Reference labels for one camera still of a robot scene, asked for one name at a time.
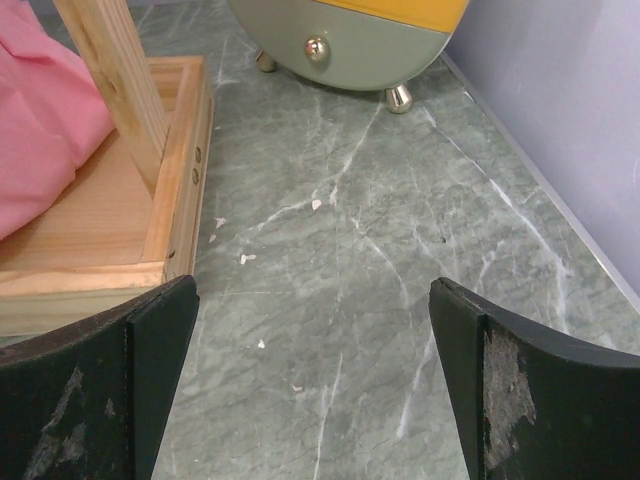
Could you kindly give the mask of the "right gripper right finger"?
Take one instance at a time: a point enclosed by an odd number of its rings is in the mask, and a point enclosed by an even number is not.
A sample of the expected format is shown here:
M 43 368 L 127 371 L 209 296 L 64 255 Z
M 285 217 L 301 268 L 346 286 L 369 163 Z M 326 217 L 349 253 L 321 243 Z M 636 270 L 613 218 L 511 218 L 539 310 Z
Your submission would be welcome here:
M 636 479 L 639 358 L 439 278 L 429 313 L 472 479 Z

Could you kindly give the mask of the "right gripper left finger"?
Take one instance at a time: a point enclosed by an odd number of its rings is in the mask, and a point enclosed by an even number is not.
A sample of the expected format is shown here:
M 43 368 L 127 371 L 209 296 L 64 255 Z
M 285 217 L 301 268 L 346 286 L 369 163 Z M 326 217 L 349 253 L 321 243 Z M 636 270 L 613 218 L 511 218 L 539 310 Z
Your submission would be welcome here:
M 2 478 L 150 478 L 198 310 L 185 275 L 2 348 Z

